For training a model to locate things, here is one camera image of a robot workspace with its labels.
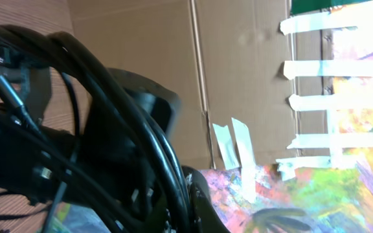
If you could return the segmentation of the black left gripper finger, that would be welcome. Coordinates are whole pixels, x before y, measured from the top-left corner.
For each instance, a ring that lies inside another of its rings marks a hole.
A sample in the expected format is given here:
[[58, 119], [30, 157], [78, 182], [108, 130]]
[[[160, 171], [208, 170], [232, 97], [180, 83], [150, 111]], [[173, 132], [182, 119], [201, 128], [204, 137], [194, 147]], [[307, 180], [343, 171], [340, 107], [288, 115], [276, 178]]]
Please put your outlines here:
[[229, 233], [212, 206], [206, 178], [194, 168], [182, 166], [192, 208], [192, 230], [195, 233]]

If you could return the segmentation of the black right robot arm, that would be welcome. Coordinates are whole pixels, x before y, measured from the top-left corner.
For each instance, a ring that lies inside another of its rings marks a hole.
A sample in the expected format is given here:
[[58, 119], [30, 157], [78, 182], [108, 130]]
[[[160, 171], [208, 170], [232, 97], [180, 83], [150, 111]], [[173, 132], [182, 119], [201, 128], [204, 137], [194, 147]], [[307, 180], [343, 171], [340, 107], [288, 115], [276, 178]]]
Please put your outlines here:
[[[158, 83], [133, 72], [111, 69], [134, 102], [169, 135], [180, 97]], [[141, 149], [115, 119], [91, 104], [84, 134], [79, 139], [77, 166], [120, 202], [134, 219], [144, 221], [162, 196], [156, 176]], [[54, 199], [60, 185], [56, 177], [44, 179], [40, 149], [18, 133], [0, 126], [0, 188], [33, 197], [38, 202]]]

